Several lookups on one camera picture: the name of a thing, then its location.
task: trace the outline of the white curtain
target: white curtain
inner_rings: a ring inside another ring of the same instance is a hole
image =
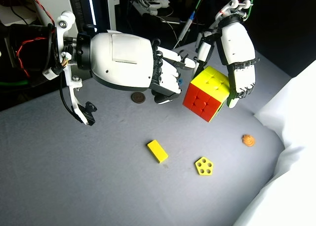
[[[316,226],[316,61],[255,116],[285,150],[274,177],[234,226]]]

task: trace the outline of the yellow block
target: yellow block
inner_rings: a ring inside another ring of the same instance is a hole
[[[147,144],[147,147],[150,149],[150,151],[153,153],[159,163],[168,158],[168,154],[164,151],[157,140],[151,141],[149,144]]]
[[[198,74],[191,83],[221,103],[229,96],[227,76],[210,66]]]
[[[200,175],[212,175],[213,173],[213,163],[209,161],[204,156],[200,158],[196,163],[197,172]]]

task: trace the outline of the gray table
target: gray table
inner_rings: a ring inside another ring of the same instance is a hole
[[[185,47],[193,53],[193,45]],[[182,105],[156,105],[90,79],[78,93],[98,111],[84,126],[53,92],[0,113],[0,225],[229,226],[273,173],[283,146],[253,117],[290,79],[266,58],[253,93],[207,123]],[[227,73],[214,51],[213,67]],[[257,143],[248,148],[241,136]],[[169,154],[158,164],[146,143]],[[194,162],[214,162],[212,176]]]

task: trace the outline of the green cable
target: green cable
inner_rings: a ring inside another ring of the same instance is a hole
[[[250,16],[250,13],[251,13],[251,8],[252,6],[249,7],[249,10],[248,10],[248,16],[247,16],[247,19],[249,18]]]
[[[21,86],[29,84],[28,80],[22,80],[18,82],[2,82],[0,81],[0,86]]]
[[[202,1],[202,0],[198,0],[197,5],[196,5],[196,8],[195,8],[195,11],[197,10],[197,8],[198,8],[199,4],[201,3],[201,1]]]

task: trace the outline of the brown round object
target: brown round object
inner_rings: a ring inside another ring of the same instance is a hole
[[[253,146],[256,143],[256,140],[253,136],[250,135],[243,135],[242,142],[247,145],[248,147]]]
[[[141,92],[135,92],[132,93],[131,95],[131,99],[133,100],[133,102],[137,103],[137,104],[141,104],[145,101],[145,95]]]

